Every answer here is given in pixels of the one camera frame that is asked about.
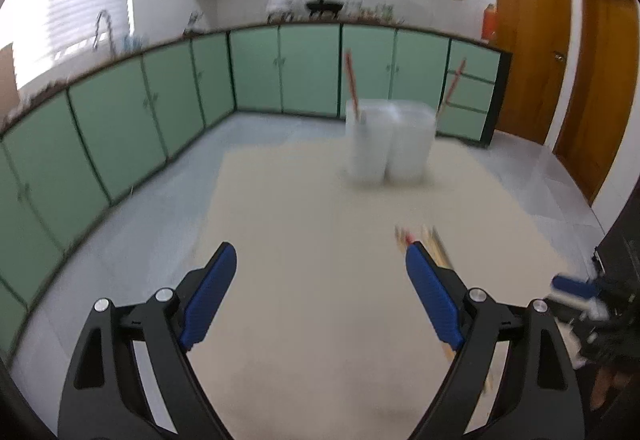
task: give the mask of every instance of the green drawer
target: green drawer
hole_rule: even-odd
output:
[[[495,82],[500,64],[500,52],[476,46],[469,42],[451,41],[451,53],[449,54],[449,71],[456,71],[462,59],[466,57],[464,73]]]
[[[451,136],[461,136],[479,141],[484,129],[486,113],[447,106],[440,117],[438,131]]]
[[[0,319],[0,354],[5,359],[26,313],[27,310],[24,306],[18,303],[18,300],[4,285],[0,284],[0,315],[2,315],[2,319]]]
[[[447,87],[445,92],[449,90],[455,74],[447,75]],[[462,107],[471,107],[480,111],[489,111],[491,98],[494,95],[494,85],[481,80],[474,80],[467,76],[461,76],[456,90],[451,95],[449,103]]]

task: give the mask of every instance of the white container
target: white container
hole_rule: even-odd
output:
[[[436,114],[422,102],[396,100],[391,106],[394,137],[386,175],[391,182],[419,183],[436,136]]]
[[[388,100],[360,100],[360,121],[353,100],[347,101],[347,174],[359,184],[381,184],[385,178],[393,114]]]

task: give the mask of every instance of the metal bolt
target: metal bolt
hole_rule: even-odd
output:
[[[156,292],[156,300],[160,301],[161,303],[166,303],[173,296],[174,296],[174,291],[171,290],[170,288],[161,288]]]
[[[536,312],[543,314],[549,309],[549,307],[542,299],[536,299],[535,301],[533,301],[533,309]]]
[[[107,308],[109,308],[108,299],[98,299],[94,304],[94,310],[96,312],[104,312]]]
[[[479,288],[472,288],[469,290],[469,297],[471,301],[476,303],[484,303],[486,301],[486,292]]]

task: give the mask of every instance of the floor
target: floor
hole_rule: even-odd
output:
[[[190,264],[191,249],[226,151],[342,135],[340,121],[236,114],[114,209],[50,287],[12,365],[14,380],[45,424],[56,431],[66,369],[94,301],[143,301],[201,266]],[[551,152],[502,133],[488,150],[470,151],[533,217],[574,274],[591,275],[590,257],[604,233]],[[152,408],[158,397],[150,396]]]

